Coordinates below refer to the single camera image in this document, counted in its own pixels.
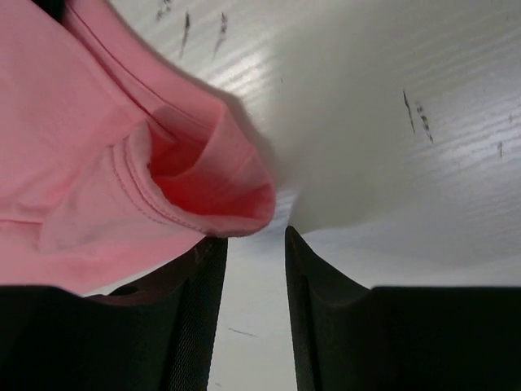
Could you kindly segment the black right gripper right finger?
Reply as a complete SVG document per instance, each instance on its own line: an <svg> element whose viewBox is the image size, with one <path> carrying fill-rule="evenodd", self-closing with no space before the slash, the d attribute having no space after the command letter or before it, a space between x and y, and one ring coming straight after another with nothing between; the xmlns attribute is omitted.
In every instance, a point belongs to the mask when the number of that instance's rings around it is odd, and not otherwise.
<svg viewBox="0 0 521 391"><path fill-rule="evenodd" d="M300 390L517 390L517 287L366 288L285 232Z"/></svg>

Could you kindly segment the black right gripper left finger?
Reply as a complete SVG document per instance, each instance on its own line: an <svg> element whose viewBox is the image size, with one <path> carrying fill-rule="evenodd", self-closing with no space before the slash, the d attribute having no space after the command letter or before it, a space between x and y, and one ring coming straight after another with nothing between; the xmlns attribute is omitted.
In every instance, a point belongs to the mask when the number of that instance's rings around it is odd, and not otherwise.
<svg viewBox="0 0 521 391"><path fill-rule="evenodd" d="M2 389L206 389L227 248L203 239L107 295L2 287Z"/></svg>

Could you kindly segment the light pink t shirt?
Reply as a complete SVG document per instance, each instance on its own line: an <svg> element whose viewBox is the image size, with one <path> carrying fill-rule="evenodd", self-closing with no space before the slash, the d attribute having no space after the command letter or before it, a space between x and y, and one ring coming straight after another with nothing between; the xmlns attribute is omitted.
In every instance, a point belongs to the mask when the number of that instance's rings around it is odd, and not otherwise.
<svg viewBox="0 0 521 391"><path fill-rule="evenodd" d="M103 1L1 4L1 282L91 292L251 235L273 182L227 105Z"/></svg>

